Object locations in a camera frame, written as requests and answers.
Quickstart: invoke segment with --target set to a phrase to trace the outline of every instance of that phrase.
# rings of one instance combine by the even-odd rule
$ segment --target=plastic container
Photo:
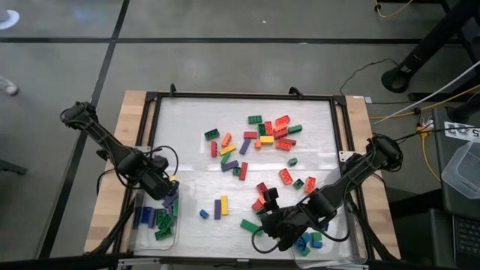
[[[457,149],[442,179],[469,199],[480,199],[480,139]]]

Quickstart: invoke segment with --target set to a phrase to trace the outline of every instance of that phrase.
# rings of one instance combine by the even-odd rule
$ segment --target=gray floor
[[[18,25],[1,37],[93,37],[112,35],[121,1],[11,1]],[[120,36],[125,38],[422,38],[443,16],[441,8],[414,4],[400,16],[380,19],[370,0],[301,1],[131,1]],[[385,13],[398,4],[384,4]],[[412,45],[312,44],[117,44],[100,102],[100,122],[111,131],[126,90],[285,93],[296,86],[305,94],[336,95],[351,73],[384,58],[401,61]],[[77,132],[58,119],[74,101],[93,92],[107,44],[0,43],[0,74],[17,82],[20,95],[0,98],[0,158],[29,168],[19,177],[0,174],[0,260],[35,256],[58,195]],[[464,50],[446,46],[418,72],[411,92],[431,92],[470,65]],[[388,62],[358,73],[345,87],[348,95],[374,101],[405,101],[380,84]],[[384,116],[402,105],[369,105]],[[399,137],[413,131],[416,120],[379,124],[376,132]],[[419,138],[402,145],[405,162],[385,173],[389,200],[438,188],[422,160]],[[55,257],[77,255],[95,207],[95,181],[105,166],[88,141],[52,251]],[[428,138],[430,162],[437,167],[434,138]]]

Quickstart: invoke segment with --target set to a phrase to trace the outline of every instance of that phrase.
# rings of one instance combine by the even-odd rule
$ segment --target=orange lego brick
[[[284,115],[277,120],[275,120],[275,124],[277,125],[282,125],[282,124],[288,124],[290,123],[290,117],[288,115]]]
[[[288,142],[277,141],[277,149],[290,151],[291,148],[292,148],[292,145],[289,144]]]
[[[265,121],[265,132],[268,136],[273,135],[272,121]]]
[[[293,182],[292,176],[290,176],[290,173],[288,172],[288,169],[281,169],[280,170],[280,177],[283,180],[283,183],[285,185],[290,185]]]
[[[305,191],[307,193],[311,193],[315,189],[315,181],[316,179],[314,177],[308,176],[307,177],[307,185],[305,185]]]
[[[227,147],[231,139],[232,139],[232,134],[230,132],[227,132],[225,134],[225,137],[223,138],[222,147]]]

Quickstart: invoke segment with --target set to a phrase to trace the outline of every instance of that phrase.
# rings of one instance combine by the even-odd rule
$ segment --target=white label
[[[460,124],[445,121],[445,128],[462,128],[457,130],[445,130],[445,136],[459,140],[471,141],[480,138],[480,128],[472,128],[469,124]]]

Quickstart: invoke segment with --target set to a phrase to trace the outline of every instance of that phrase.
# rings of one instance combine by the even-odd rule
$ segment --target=wooden board
[[[146,91],[126,91],[120,115],[118,117],[115,137],[128,146],[134,146],[140,126],[140,119],[145,102]],[[349,113],[350,125],[356,151],[364,151],[367,145],[367,138],[372,136],[371,126],[368,120],[367,107],[363,97],[347,97],[347,109]],[[344,123],[339,113],[340,137],[346,145],[344,132]],[[145,136],[143,145],[146,144],[147,137],[152,123],[152,113],[148,114],[147,126],[145,127]],[[112,167],[107,164],[106,170]],[[97,198],[97,204],[93,218],[91,220],[90,230],[88,231],[85,251],[91,251],[96,248],[102,239],[107,235],[115,225],[120,215],[122,200],[125,188],[120,184],[114,174],[107,174],[103,177],[100,186],[100,193]],[[373,231],[379,236],[380,241],[397,258],[400,258],[397,239],[393,228],[392,217],[389,211],[389,203],[386,199],[385,187],[381,181],[370,177],[363,185],[365,205],[367,207],[367,216]],[[122,239],[121,251],[127,250],[128,235],[131,223],[125,227],[124,237]]]

